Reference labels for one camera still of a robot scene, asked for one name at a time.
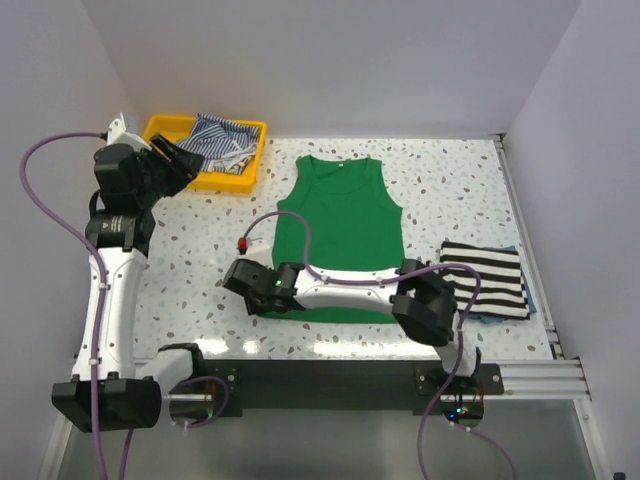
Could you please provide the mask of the blue striped tank top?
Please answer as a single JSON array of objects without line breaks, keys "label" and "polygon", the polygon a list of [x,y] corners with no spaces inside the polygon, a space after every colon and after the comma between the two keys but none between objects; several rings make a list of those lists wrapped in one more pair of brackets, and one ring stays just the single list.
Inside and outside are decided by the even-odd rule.
[{"label": "blue striped tank top", "polygon": [[176,145],[205,158],[201,172],[241,175],[256,155],[259,139],[257,126],[197,114],[189,135]]}]

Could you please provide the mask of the green tank top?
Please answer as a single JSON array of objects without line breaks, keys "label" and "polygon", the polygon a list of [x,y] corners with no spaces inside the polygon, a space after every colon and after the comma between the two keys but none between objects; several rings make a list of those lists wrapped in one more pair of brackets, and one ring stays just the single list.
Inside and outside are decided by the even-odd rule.
[{"label": "green tank top", "polygon": [[[319,270],[373,271],[399,267],[404,259],[402,207],[387,192],[380,160],[327,161],[311,155],[296,161],[297,179],[277,209],[304,217],[311,229],[311,265]],[[272,261],[302,262],[305,230],[279,216]],[[266,318],[314,323],[392,324],[392,316],[362,309],[326,307],[267,313]]]}]

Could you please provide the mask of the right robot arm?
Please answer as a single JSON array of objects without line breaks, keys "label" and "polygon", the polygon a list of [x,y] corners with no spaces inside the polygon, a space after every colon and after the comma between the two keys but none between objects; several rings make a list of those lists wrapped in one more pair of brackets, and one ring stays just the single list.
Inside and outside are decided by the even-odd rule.
[{"label": "right robot arm", "polygon": [[241,257],[229,267],[223,287],[241,296],[251,315],[329,307],[389,315],[410,340],[435,349],[448,386],[466,393],[481,380],[480,352],[464,339],[462,310],[444,269],[411,259],[378,271],[317,269],[290,262],[272,269]]}]

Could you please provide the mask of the yellow plastic tray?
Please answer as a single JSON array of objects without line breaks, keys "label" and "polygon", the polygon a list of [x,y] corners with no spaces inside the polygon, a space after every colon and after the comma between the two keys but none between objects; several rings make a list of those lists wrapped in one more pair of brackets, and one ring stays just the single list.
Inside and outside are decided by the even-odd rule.
[{"label": "yellow plastic tray", "polygon": [[148,121],[143,138],[160,134],[186,152],[203,157],[200,172],[189,184],[191,189],[249,193],[257,181],[266,132],[267,124],[262,121],[202,113],[156,114]]}]

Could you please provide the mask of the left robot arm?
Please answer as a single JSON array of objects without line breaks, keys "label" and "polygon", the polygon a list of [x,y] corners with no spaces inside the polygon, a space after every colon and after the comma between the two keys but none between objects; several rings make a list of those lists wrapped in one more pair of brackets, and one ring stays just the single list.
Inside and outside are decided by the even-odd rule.
[{"label": "left robot arm", "polygon": [[163,398],[207,380],[194,343],[163,346],[138,367],[133,326],[142,274],[155,229],[152,210],[197,176],[202,159],[160,134],[134,145],[108,140],[94,155],[99,188],[89,203],[84,237],[90,252],[90,295],[81,347],[67,382],[52,388],[54,407],[84,433],[151,428]]}]

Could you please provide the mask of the black white striped tank top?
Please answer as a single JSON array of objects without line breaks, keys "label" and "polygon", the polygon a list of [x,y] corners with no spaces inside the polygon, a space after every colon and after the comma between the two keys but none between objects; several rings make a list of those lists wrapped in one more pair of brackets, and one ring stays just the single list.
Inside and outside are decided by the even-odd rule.
[{"label": "black white striped tank top", "polygon": [[484,323],[530,318],[529,293],[520,255],[515,246],[477,247],[445,240],[441,244],[442,264],[465,264],[480,278],[480,291],[468,318]]}]

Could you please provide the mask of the aluminium frame rail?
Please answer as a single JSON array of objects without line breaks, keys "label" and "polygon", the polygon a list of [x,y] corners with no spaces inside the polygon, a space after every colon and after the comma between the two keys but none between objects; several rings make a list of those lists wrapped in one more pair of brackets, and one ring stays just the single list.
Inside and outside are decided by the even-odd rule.
[{"label": "aluminium frame rail", "polygon": [[575,360],[502,360],[483,362],[496,364],[501,395],[493,400],[517,401],[574,401],[590,400],[591,391],[581,362]]}]

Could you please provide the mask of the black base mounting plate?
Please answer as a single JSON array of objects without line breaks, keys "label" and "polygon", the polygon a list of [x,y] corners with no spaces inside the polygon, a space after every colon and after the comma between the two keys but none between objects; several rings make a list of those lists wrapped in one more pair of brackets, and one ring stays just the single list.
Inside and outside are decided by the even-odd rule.
[{"label": "black base mounting plate", "polygon": [[175,388],[170,414],[202,421],[249,409],[405,410],[421,414],[447,374],[436,360],[207,360],[203,382]]}]

